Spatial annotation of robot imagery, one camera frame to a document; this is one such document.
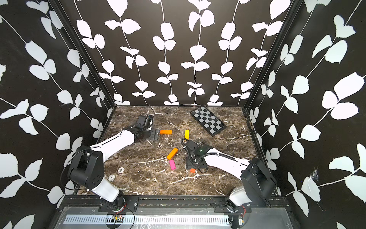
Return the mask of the yellow block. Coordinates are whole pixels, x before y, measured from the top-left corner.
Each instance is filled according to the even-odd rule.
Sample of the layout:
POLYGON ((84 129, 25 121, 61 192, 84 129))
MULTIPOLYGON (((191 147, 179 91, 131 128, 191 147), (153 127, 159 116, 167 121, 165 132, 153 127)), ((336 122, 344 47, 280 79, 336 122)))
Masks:
POLYGON ((186 129, 185 130, 185 139, 189 140, 189 134, 190 134, 190 130, 186 129))

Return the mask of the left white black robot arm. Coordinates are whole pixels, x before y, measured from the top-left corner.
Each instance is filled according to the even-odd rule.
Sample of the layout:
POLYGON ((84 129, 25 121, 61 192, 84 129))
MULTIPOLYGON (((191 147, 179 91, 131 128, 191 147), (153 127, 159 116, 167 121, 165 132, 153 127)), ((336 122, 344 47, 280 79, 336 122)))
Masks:
POLYGON ((104 177, 104 162, 134 143, 157 140, 158 135, 157 129, 131 127, 96 145, 80 146, 70 159, 67 178, 112 203, 120 195, 120 190, 104 177))

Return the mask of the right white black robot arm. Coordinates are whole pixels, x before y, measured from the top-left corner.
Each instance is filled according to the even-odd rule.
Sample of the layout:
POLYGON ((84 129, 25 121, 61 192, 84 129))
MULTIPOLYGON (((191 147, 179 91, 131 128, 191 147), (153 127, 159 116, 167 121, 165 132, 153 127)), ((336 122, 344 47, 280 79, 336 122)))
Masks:
POLYGON ((206 152, 198 148, 194 151, 188 147, 184 147, 184 149, 187 152, 188 161, 196 168, 205 163, 241 180, 242 185, 234 188, 226 197, 226 205, 230 211, 237 211, 238 207, 246 204, 259 207, 271 206, 269 198, 272 196, 277 182, 260 159, 240 159, 215 148, 210 148, 206 152))

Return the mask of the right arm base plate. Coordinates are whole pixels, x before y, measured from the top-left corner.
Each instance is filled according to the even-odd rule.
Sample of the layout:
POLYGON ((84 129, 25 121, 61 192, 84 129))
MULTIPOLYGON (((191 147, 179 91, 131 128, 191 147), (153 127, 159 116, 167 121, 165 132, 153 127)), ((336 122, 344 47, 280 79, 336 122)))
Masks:
POLYGON ((252 212, 250 205, 236 206, 227 197, 214 197, 211 207, 213 207, 216 213, 245 214, 252 212))

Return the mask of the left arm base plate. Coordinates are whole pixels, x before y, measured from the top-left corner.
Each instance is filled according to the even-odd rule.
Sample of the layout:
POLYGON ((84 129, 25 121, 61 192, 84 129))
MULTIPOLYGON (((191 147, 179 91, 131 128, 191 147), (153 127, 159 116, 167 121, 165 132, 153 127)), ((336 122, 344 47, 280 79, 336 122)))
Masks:
POLYGON ((122 210, 122 208, 128 208, 133 213, 135 213, 138 207, 138 203, 139 198, 133 196, 117 197, 117 199, 113 202, 108 202, 104 199, 101 199, 98 211, 107 213, 117 213, 120 210, 122 210))

